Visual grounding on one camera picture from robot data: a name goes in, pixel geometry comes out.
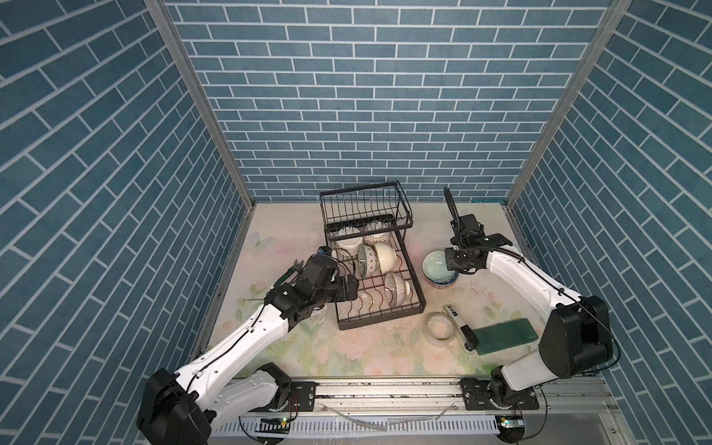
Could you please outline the plain white ceramic bowl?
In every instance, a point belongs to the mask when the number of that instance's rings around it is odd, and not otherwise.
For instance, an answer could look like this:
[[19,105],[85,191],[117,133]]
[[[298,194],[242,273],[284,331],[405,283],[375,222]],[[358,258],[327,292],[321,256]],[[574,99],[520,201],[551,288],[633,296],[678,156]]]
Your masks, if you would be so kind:
[[362,231],[357,227],[344,227],[337,232],[337,253],[344,257],[355,257],[363,245]]

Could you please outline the green rimmed striped bowl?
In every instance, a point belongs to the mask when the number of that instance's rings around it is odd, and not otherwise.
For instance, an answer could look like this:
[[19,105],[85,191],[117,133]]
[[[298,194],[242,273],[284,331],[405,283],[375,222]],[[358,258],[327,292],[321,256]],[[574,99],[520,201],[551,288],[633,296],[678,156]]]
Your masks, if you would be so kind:
[[379,269],[378,255],[373,247],[361,244],[357,252],[358,270],[361,278],[369,278]]

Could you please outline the cream ceramic bowl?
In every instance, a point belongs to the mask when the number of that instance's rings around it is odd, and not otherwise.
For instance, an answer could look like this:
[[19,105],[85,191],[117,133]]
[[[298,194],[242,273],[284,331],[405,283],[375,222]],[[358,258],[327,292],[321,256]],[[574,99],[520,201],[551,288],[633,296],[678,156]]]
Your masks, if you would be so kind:
[[382,274],[390,273],[398,262],[395,249],[388,243],[378,242],[374,244],[374,250],[378,256],[379,269]]

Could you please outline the brown striped ceramic bowl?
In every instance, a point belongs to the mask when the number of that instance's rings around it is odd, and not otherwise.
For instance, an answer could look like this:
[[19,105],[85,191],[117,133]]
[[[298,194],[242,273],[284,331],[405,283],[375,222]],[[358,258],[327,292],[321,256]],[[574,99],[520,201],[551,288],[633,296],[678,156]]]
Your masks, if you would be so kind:
[[412,296],[412,289],[408,281],[399,274],[388,273],[384,277],[384,286],[389,299],[389,307],[396,308],[404,304]]

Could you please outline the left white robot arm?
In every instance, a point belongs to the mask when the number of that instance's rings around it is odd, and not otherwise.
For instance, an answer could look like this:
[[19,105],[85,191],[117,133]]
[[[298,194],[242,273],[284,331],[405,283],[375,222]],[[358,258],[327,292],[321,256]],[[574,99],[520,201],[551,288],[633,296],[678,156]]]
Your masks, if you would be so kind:
[[356,300],[358,268],[334,254],[297,261],[267,291],[254,314],[191,363],[161,368],[146,382],[137,427],[151,444],[205,444],[222,425],[255,409],[298,416],[292,379],[267,363],[248,378],[235,376],[257,355],[331,302]]

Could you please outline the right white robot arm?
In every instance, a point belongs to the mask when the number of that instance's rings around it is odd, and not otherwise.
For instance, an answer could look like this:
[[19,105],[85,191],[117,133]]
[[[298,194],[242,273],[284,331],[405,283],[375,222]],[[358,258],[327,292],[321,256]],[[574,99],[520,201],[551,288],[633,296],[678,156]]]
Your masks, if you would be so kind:
[[500,234],[487,235],[474,215],[452,214],[454,236],[445,250],[446,267],[458,273],[487,270],[528,301],[544,321],[534,352],[491,372],[489,397],[504,409],[533,387],[595,369],[619,349],[609,309],[597,296],[565,287],[514,249]]

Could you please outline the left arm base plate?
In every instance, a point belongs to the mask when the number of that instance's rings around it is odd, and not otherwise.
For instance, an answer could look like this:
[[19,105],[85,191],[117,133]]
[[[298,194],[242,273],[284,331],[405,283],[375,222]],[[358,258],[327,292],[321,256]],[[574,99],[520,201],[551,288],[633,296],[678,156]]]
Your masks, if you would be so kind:
[[281,385],[276,393],[276,408],[280,412],[287,412],[289,409],[293,412],[312,412],[317,387],[315,381],[292,381],[289,387]]

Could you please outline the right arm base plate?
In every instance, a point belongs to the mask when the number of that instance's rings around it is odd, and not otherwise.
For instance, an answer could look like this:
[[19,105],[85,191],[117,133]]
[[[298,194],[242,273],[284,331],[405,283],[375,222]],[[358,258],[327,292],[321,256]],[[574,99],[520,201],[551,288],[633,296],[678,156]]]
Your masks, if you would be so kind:
[[540,409],[534,389],[515,391],[503,381],[495,380],[491,383],[478,378],[463,378],[459,381],[459,386],[467,411]]

